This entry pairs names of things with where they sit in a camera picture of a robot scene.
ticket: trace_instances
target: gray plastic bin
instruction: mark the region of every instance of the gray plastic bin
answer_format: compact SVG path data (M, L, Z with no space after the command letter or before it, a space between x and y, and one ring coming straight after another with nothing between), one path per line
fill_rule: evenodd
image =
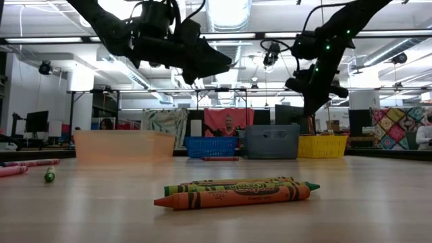
M255 125L246 127L248 159L297 159L299 125Z

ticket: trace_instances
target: red fabric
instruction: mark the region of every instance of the red fabric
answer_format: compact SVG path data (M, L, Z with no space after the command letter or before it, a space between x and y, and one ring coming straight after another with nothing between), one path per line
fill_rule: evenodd
M248 122L247 125L253 125L254 122L254 110L248 109ZM236 128L240 126L242 129L246 127L246 109L205 109L204 110L204 122L212 130L221 130L223 135L228 135L225 129L225 119L227 115L232 117L232 127L234 128L232 135L236 133ZM205 132L205 136L213 136L210 131Z

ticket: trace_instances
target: red crayon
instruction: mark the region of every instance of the red crayon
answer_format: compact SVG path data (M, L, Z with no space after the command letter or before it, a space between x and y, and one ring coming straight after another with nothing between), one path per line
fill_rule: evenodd
M238 157L203 157L203 161L238 161Z
M11 166L41 166L41 165L58 165L60 164L60 159L39 159L32 161L16 161L16 162L4 162L2 164L3 167L11 167Z
M0 177L18 175L27 171L28 168L26 166L0 168Z

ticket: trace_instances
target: crayon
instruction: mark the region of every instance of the crayon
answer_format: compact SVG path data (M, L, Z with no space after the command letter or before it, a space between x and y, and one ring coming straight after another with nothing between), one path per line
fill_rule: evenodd
M156 199L154 205L171 207L174 210L204 209L305 200L309 198L310 194L311 192L307 186L249 188L212 192L183 192Z
M251 182L251 183L235 183L235 184L193 184L193 185L175 185L165 186L163 189L165 196L171 196L179 192L205 192L215 190L237 190L245 188L273 188L280 186L308 186L310 191L320 188L318 184L309 182L280 182L280 183L265 183L265 182Z
M275 178L252 178L252 179L225 179L225 180L200 180L193 182L185 182L180 185L192 185L192 184L231 184L239 182L293 182L294 178L279 176Z
M47 172L45 173L44 179L46 182L52 182L55 179L55 169L54 167L50 166L47 169Z
M27 171L28 167L26 166L0 168L0 177L18 175Z
M58 165L60 163L60 159L39 159L32 161L16 161L16 162L3 162L3 167L11 167L11 166L27 166L34 167L40 165Z
M239 161L238 157L203 157L203 161Z

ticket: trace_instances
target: green crayon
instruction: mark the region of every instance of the green crayon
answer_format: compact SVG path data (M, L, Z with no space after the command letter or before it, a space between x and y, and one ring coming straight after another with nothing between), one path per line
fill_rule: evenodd
M208 192L218 190L239 190L239 189L251 189L251 188L276 188L281 186L308 186L310 191L320 188L318 184L312 184L310 182L280 182L280 183L265 183L265 182L254 182L254 183L236 183L236 184L207 184L207 185L178 185L178 186L166 186L164 187L165 196L171 196L175 193L180 192Z
M55 169L54 167L50 166L47 169L47 172L45 173L45 177L44 177L46 182L52 182L55 179Z

